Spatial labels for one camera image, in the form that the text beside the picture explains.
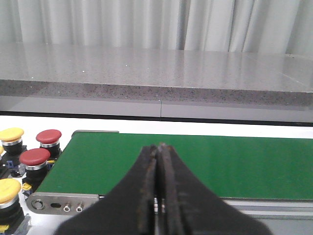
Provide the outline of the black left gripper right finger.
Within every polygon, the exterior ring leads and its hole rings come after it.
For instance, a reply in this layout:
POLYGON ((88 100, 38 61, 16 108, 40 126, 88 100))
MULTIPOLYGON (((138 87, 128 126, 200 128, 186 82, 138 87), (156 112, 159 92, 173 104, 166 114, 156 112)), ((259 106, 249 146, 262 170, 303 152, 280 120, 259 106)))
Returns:
POLYGON ((157 148, 156 188, 167 235, 269 235, 262 222, 207 188, 170 145, 157 148))

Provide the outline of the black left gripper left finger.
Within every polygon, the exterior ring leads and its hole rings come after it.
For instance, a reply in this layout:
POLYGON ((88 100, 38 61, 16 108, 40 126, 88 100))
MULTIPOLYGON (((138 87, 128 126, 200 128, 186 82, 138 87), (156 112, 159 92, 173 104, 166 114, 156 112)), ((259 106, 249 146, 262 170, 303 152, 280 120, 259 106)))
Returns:
POLYGON ((145 146, 124 178, 103 199, 63 222, 56 235, 153 235, 155 145, 145 146))

